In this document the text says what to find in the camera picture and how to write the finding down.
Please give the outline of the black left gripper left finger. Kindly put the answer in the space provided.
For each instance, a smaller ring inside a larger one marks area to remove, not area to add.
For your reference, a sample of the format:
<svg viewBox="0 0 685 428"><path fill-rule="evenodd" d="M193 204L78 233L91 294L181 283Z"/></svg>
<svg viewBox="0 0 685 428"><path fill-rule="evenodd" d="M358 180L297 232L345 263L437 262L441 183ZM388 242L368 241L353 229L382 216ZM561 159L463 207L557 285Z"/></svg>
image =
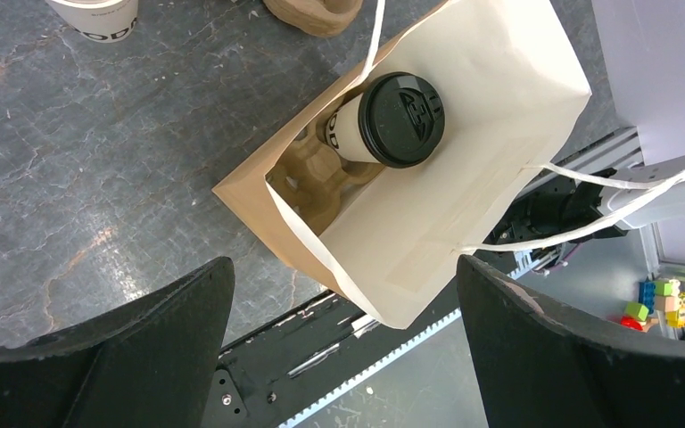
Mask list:
<svg viewBox="0 0 685 428"><path fill-rule="evenodd" d="M218 257L17 348L0 347L0 427L197 427L235 289Z"/></svg>

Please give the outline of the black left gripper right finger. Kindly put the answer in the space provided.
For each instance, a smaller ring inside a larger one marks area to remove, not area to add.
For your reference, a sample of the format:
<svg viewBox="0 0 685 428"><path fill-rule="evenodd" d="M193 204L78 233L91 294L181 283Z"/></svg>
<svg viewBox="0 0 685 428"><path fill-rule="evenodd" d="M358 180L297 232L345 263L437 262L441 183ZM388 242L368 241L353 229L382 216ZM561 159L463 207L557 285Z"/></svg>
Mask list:
<svg viewBox="0 0 685 428"><path fill-rule="evenodd" d="M491 427L685 427L685 341L529 289L470 255L459 306Z"/></svg>

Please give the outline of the brown paper bag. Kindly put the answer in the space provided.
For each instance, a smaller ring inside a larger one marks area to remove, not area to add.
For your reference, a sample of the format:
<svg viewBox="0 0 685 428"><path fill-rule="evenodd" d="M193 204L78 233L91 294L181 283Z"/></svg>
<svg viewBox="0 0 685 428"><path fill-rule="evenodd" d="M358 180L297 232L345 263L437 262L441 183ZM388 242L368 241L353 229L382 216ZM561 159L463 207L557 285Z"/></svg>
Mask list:
<svg viewBox="0 0 685 428"><path fill-rule="evenodd" d="M386 169L316 233L266 176L338 99L388 71L433 84L446 108L436 152ZM445 1L338 78L214 193L287 266L383 325L410 326L515 197L565 144L589 82L548 1Z"/></svg>

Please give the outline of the brown pulp carrier top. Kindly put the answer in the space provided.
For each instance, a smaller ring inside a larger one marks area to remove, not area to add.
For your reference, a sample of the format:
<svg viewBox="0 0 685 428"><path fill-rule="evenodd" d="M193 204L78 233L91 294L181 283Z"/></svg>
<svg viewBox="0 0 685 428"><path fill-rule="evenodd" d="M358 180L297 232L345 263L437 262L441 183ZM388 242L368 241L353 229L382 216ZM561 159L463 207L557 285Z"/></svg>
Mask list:
<svg viewBox="0 0 685 428"><path fill-rule="evenodd" d="M268 184L309 226L323 233L338 217L345 193L372 181L384 167L341 158L312 122L290 143L266 175Z"/></svg>

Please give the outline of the black plastic cup lid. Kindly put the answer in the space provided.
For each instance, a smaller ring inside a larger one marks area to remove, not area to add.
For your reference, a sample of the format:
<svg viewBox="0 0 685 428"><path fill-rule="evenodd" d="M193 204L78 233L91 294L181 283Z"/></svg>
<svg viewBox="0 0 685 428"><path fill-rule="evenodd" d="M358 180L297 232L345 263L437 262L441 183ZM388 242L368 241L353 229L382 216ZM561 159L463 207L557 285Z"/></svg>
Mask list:
<svg viewBox="0 0 685 428"><path fill-rule="evenodd" d="M400 71L367 86L360 97L358 123L363 144L377 162L406 169L433 154L444 135L446 117L435 87Z"/></svg>

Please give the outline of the white paper cup printed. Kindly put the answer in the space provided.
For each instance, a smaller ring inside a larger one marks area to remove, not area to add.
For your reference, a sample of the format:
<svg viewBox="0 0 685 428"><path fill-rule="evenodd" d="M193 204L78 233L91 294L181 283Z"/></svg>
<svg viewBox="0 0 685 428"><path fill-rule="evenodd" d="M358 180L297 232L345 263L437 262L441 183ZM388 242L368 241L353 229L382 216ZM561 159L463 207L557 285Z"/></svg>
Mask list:
<svg viewBox="0 0 685 428"><path fill-rule="evenodd" d="M46 0L82 37L110 44L128 37L138 16L138 0Z"/></svg>

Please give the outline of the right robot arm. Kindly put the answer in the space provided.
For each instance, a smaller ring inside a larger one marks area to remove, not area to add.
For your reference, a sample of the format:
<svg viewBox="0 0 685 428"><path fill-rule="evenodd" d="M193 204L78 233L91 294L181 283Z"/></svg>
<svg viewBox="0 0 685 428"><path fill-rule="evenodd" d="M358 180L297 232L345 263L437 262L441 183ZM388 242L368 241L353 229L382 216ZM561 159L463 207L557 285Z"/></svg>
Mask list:
<svg viewBox="0 0 685 428"><path fill-rule="evenodd" d="M595 177L649 184L685 169L685 155L663 162L623 169L603 169ZM558 176L513 202L485 239L503 245L543 240L574 231L623 208L643 195L643 189L621 189ZM569 243L627 235L629 231L663 220L685 219L685 181L657 196L645 207L596 232L569 238Z"/></svg>

